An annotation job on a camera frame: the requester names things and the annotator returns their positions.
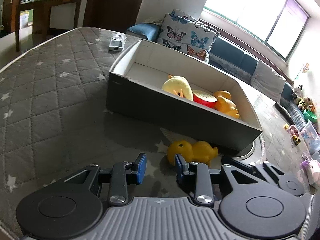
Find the grey quilted table cover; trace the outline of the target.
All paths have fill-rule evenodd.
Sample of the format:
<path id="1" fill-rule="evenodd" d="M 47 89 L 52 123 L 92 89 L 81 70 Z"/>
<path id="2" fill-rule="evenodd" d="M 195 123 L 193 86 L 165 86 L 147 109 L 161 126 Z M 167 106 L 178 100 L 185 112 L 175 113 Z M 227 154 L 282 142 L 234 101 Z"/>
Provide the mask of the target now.
<path id="1" fill-rule="evenodd" d="M 142 185 L 129 194 L 179 197 L 163 128 L 106 108 L 112 33 L 81 27 L 40 45 L 1 71 L 1 233 L 19 239 L 18 203 L 91 164 L 104 168 L 147 155 Z"/>

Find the purple pink toy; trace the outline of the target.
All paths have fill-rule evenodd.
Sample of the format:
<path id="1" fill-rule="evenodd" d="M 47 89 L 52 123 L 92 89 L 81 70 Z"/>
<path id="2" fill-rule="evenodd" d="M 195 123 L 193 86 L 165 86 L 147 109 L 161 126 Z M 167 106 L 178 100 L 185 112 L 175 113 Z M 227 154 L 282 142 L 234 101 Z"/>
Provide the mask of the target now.
<path id="1" fill-rule="evenodd" d="M 308 151 L 302 153 L 301 166 L 307 176 L 309 185 L 319 188 L 319 162 L 312 158 Z"/>

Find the blue sofa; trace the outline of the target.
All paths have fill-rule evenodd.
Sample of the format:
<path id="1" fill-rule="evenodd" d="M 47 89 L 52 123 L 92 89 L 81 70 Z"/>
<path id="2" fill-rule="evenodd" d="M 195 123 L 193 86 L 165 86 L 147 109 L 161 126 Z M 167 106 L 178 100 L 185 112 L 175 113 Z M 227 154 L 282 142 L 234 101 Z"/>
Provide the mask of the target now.
<path id="1" fill-rule="evenodd" d="M 126 33 L 150 41 L 156 41 L 161 30 L 162 27 L 158 25 L 140 23 L 129 27 Z M 223 37 L 218 37 L 209 52 L 209 63 L 250 85 L 259 61 L 234 43 Z M 294 95 L 293 88 L 289 83 L 285 82 L 279 104 L 287 110 L 296 127 L 302 130 L 307 122 L 304 119 L 303 113 L 294 103 L 295 99 L 296 96 Z"/>

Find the dark wooden door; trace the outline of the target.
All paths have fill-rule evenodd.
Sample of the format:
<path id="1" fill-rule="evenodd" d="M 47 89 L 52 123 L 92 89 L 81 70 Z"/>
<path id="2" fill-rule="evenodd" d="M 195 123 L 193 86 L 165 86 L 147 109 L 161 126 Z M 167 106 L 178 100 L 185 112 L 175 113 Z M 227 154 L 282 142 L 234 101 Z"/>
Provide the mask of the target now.
<path id="1" fill-rule="evenodd" d="M 87 0 L 83 25 L 123 33 L 135 24 L 141 3 L 142 0 Z"/>

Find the grey cushion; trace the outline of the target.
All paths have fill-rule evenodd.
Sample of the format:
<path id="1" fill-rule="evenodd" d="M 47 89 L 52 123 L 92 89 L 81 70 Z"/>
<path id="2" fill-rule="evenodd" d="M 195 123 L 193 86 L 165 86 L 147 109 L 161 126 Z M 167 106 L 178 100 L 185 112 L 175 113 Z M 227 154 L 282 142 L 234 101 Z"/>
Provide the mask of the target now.
<path id="1" fill-rule="evenodd" d="M 263 61 L 258 61 L 251 78 L 251 86 L 273 101 L 280 103 L 286 79 Z"/>

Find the orange rubber duck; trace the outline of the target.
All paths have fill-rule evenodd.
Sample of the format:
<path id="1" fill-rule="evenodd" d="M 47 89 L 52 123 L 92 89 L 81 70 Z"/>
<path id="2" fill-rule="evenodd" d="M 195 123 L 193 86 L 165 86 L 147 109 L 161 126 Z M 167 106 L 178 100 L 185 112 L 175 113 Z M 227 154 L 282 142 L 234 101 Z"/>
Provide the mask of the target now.
<path id="1" fill-rule="evenodd" d="M 236 104 L 232 101 L 232 96 L 228 91 L 220 90 L 213 94 L 216 97 L 217 102 L 215 109 L 233 118 L 239 119 L 239 111 Z"/>

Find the yellow red spool toy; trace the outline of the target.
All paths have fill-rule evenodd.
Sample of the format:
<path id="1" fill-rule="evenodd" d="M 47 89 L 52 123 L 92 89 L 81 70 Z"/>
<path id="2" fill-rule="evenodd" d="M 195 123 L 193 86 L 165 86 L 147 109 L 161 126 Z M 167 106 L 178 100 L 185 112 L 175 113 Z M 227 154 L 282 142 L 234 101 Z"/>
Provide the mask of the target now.
<path id="1" fill-rule="evenodd" d="M 217 98 L 201 90 L 193 90 L 193 101 L 209 108 L 215 108 Z"/>

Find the window with green frame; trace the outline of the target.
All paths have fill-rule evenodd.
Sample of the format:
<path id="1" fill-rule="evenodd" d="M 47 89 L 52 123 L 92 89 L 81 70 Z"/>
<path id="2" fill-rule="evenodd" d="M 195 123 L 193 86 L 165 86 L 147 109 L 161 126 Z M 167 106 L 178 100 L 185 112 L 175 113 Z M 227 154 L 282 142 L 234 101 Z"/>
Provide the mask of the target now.
<path id="1" fill-rule="evenodd" d="M 204 9 L 240 27 L 284 60 L 310 18 L 296 0 L 207 0 Z"/>

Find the yellow plush duck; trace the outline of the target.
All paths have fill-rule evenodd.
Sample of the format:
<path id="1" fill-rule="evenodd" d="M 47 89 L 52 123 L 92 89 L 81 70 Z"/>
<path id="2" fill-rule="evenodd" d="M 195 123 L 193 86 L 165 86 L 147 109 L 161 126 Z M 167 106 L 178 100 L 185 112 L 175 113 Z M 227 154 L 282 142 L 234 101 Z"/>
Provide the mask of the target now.
<path id="1" fill-rule="evenodd" d="M 193 101 L 193 91 L 185 77 L 168 75 L 162 89 L 168 93 Z"/>

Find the yellow rubber duck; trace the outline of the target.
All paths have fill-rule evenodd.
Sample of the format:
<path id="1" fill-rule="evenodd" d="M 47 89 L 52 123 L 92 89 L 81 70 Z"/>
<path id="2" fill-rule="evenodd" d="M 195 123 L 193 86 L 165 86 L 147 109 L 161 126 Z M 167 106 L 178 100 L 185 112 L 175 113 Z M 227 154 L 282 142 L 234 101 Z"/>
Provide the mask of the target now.
<path id="1" fill-rule="evenodd" d="M 192 161 L 204 163 L 210 166 L 211 161 L 219 154 L 217 147 L 205 141 L 197 141 L 194 144 L 186 140 L 174 141 L 167 149 L 167 159 L 170 165 L 175 165 L 175 155 L 180 154 L 186 162 Z"/>

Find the green bowl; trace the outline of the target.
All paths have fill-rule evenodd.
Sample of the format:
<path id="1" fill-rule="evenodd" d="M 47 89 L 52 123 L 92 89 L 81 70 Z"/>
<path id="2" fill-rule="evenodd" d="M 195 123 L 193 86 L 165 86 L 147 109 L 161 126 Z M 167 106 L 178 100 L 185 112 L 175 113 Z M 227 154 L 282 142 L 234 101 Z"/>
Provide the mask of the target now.
<path id="1" fill-rule="evenodd" d="M 308 109 L 303 111 L 303 116 L 306 121 L 310 121 L 312 123 L 317 122 L 317 115 Z"/>

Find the butterfly print pillow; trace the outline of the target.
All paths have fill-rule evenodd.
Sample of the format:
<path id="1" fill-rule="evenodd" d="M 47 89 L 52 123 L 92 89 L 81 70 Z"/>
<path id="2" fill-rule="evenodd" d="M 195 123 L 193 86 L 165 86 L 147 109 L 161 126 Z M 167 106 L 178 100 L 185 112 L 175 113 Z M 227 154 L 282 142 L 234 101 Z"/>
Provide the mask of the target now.
<path id="1" fill-rule="evenodd" d="M 208 63 L 209 52 L 219 35 L 216 29 L 174 9 L 165 15 L 157 43 Z"/>

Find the clear plastic storage bin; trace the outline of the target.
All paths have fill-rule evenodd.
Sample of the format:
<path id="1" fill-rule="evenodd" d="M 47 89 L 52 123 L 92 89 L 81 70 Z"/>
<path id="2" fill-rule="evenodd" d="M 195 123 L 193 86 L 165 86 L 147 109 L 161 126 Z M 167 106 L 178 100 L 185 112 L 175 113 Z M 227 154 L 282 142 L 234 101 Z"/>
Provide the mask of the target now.
<path id="1" fill-rule="evenodd" d="M 308 148 L 309 153 L 313 155 L 315 152 L 318 152 L 320 146 L 320 138 L 311 121 L 308 121 L 306 123 L 300 133 Z"/>

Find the yellow toy truck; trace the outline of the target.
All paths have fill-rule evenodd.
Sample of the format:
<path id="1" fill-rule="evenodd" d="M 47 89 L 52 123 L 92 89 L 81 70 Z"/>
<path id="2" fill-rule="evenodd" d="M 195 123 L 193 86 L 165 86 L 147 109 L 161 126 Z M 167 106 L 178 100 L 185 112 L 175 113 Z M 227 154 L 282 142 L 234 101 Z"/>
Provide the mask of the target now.
<path id="1" fill-rule="evenodd" d="M 296 136 L 296 135 L 293 135 L 293 136 L 292 136 L 292 140 L 293 140 L 293 142 L 294 142 L 295 145 L 299 145 L 300 142 L 301 142 L 301 140 L 299 139 L 299 137 Z"/>

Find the stuffed animals pile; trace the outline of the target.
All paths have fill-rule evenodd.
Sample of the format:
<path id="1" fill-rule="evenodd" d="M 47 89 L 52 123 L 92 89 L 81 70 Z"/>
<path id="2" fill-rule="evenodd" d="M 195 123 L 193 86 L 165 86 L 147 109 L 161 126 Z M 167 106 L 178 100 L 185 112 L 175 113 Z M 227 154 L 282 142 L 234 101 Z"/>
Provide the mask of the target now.
<path id="1" fill-rule="evenodd" d="M 303 85 L 298 85 L 293 89 L 293 100 L 298 109 L 303 112 L 309 110 L 312 113 L 315 112 L 315 106 L 313 100 L 310 97 L 302 97 Z"/>

